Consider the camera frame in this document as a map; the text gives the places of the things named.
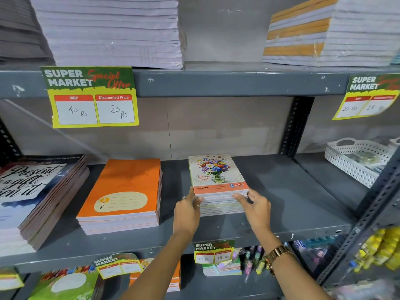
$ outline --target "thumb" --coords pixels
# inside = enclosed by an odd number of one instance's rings
[[[234,193],[233,197],[242,205],[244,210],[246,210],[247,207],[250,205],[250,203],[247,202],[246,198],[239,193]]]
[[[200,217],[200,203],[203,201],[203,197],[197,197],[193,201],[194,213],[196,216]]]

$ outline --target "forearm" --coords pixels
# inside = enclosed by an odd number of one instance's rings
[[[120,300],[164,299],[179,259],[190,241],[191,236],[187,234],[173,234],[163,250]]]
[[[258,232],[257,235],[267,254],[282,245],[272,232]],[[272,266],[287,300],[332,300],[292,255],[281,255]]]

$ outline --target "flower bouquet illustration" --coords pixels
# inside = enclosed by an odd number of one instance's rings
[[[215,183],[225,182],[225,172],[230,168],[222,156],[206,156],[197,160],[197,165],[204,174],[211,176],[211,180]]]

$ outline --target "shelf upright post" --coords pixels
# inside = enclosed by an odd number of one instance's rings
[[[379,227],[394,224],[388,221],[400,222],[400,147],[394,152],[382,173],[370,188],[359,206],[361,216],[352,231],[345,238],[338,238],[338,249],[327,252],[327,263],[319,267],[323,271],[317,282],[327,287],[330,284],[339,284],[338,278],[344,275],[350,260],[357,250],[367,240],[368,236]]]
[[[0,167],[20,156],[22,152],[0,118]]]
[[[297,152],[315,97],[293,97],[278,154],[293,158]]]

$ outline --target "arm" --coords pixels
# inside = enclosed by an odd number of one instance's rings
[[[162,300],[176,269],[177,263],[200,221],[200,203],[202,197],[194,201],[193,188],[182,201],[176,203],[174,209],[173,235],[167,245],[155,257],[120,300]]]
[[[282,245],[270,228],[271,202],[252,189],[248,196],[253,204],[240,194],[233,195],[242,204],[253,232],[268,254]],[[279,256],[272,266],[287,300],[332,300],[292,255]]]

